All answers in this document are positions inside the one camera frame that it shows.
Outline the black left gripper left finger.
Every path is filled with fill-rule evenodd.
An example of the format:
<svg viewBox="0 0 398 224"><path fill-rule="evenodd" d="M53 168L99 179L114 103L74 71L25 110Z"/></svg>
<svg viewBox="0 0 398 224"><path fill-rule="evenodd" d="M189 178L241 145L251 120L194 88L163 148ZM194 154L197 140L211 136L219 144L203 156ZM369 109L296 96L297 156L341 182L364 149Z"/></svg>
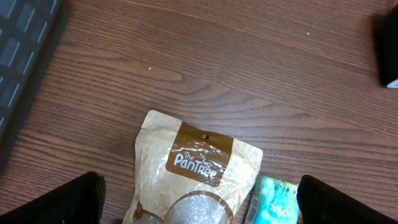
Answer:
<svg viewBox="0 0 398 224"><path fill-rule="evenodd" d="M99 223L105 195L104 177L90 171L1 215L1 224Z"/></svg>

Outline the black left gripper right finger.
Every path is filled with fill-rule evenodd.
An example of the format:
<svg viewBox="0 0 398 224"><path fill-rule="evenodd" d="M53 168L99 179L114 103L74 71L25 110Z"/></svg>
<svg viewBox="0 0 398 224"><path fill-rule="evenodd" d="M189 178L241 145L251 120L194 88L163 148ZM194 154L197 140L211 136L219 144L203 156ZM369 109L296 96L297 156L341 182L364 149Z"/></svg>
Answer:
<svg viewBox="0 0 398 224"><path fill-rule="evenodd" d="M297 202L304 224L397 224L311 175L302 176Z"/></svg>

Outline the teal tissue packet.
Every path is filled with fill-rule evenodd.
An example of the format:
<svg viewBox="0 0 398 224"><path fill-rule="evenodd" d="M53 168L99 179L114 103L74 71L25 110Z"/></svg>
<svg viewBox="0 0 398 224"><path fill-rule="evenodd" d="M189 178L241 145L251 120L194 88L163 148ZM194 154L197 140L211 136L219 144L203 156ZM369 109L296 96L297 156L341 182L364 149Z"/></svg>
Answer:
<svg viewBox="0 0 398 224"><path fill-rule="evenodd" d="M298 185L260 175L251 194L244 224L297 224Z"/></svg>

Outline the white packet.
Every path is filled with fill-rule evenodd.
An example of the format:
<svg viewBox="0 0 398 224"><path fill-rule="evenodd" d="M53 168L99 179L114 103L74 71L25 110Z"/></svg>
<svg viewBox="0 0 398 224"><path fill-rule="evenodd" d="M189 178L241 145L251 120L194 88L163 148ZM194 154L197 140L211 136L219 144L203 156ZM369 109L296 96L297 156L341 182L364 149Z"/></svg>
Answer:
<svg viewBox="0 0 398 224"><path fill-rule="evenodd" d="M124 223L232 223L263 152L151 110L135 156L135 191Z"/></svg>

